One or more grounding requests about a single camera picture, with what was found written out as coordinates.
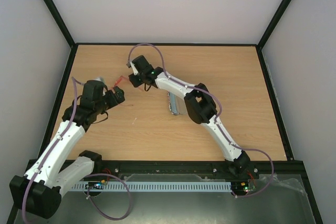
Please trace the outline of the red sunglasses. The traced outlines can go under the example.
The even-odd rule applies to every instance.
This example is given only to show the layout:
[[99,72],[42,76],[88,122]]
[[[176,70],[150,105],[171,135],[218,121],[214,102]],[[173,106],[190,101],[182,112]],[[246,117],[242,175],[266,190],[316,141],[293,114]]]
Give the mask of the red sunglasses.
[[130,81],[125,76],[120,76],[114,83],[111,85],[110,89],[116,94],[116,88],[124,91],[124,101],[119,103],[120,106],[126,108],[134,107],[133,104],[133,86]]

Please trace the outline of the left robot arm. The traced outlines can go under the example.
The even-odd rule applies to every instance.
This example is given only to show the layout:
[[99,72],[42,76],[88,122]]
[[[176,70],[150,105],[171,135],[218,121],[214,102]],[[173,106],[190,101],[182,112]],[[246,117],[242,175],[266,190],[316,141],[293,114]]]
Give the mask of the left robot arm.
[[124,101],[124,91],[117,86],[109,90],[97,79],[83,84],[82,95],[76,94],[66,108],[55,136],[39,159],[9,183],[14,205],[21,209],[25,222],[28,212],[45,219],[52,217],[73,185],[102,170],[102,156],[92,151],[83,151],[71,165],[62,166],[97,117]]

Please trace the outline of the flag pattern glasses case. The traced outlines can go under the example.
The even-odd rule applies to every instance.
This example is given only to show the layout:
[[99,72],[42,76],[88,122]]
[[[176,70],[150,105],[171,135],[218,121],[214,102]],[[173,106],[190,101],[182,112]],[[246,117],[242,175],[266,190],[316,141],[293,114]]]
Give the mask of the flag pattern glasses case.
[[173,115],[180,115],[178,113],[177,107],[176,107],[176,101],[177,101],[177,96],[174,95],[171,92],[167,93],[167,101],[168,101],[168,106],[169,106],[169,110]]

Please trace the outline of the light blue cleaning cloth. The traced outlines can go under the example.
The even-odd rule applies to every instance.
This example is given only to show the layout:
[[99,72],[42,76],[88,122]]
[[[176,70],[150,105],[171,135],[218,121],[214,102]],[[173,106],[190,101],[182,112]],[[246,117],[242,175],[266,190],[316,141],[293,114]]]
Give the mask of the light blue cleaning cloth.
[[176,107],[180,115],[187,115],[187,108],[183,99],[177,97]]

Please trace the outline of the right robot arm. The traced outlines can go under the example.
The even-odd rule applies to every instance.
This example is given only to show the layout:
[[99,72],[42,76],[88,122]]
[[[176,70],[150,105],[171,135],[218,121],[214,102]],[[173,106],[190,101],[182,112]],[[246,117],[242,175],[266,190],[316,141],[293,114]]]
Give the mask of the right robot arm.
[[155,87],[184,101],[189,118],[205,127],[222,150],[232,176],[239,178],[247,172],[250,158],[224,127],[219,118],[222,108],[217,110],[217,99],[209,93],[206,85],[190,84],[170,75],[162,67],[153,68],[143,55],[128,59],[127,66],[133,71],[129,80],[134,87],[142,84]]

